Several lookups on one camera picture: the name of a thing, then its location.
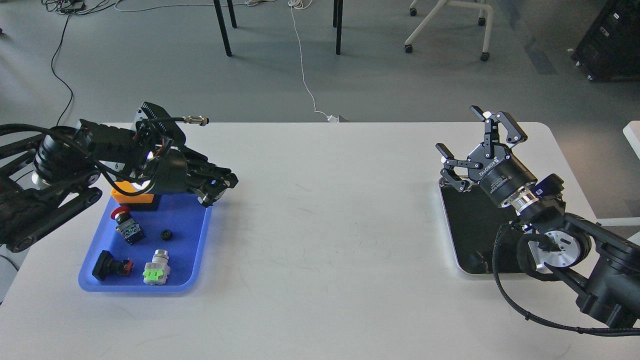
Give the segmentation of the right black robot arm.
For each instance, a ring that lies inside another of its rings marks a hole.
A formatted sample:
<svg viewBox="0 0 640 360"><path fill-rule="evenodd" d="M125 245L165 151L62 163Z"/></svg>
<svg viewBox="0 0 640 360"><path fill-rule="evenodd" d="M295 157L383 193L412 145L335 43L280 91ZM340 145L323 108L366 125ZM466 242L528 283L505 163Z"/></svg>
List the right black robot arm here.
<svg viewBox="0 0 640 360"><path fill-rule="evenodd" d="M637 337L639 246L566 211L563 180L537 180L512 148L528 137L507 112L470 110L483 122L483 140L456 159L443 143L438 182L457 266L469 275L492 274L506 302L526 320L597 337ZM561 325L516 304L499 273L562 281L578 309L604 328Z"/></svg>

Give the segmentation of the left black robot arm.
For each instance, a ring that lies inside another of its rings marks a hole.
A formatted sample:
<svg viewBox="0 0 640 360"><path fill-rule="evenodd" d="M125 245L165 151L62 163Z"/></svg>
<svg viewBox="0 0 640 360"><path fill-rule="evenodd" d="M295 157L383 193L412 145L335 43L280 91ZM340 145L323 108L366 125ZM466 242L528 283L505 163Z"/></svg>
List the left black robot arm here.
<svg viewBox="0 0 640 360"><path fill-rule="evenodd" d="M238 184L231 169L186 146L179 123L205 126L207 117L171 117L150 102L137 114L132 129L83 119L50 129L2 125L2 135L34 136L1 147L2 158L13 157L1 167L1 244L22 252L91 207L100 176L124 196L190 193L204 207Z"/></svg>

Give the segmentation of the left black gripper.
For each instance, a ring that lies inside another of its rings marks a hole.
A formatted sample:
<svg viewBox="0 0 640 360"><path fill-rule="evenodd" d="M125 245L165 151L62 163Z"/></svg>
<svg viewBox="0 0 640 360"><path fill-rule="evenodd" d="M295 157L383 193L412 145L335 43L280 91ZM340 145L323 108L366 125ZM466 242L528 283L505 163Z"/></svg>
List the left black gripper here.
<svg viewBox="0 0 640 360"><path fill-rule="evenodd" d="M192 192L205 208L238 184L230 168L205 168L208 158L189 148L170 149L164 156L148 160L149 194Z"/></svg>

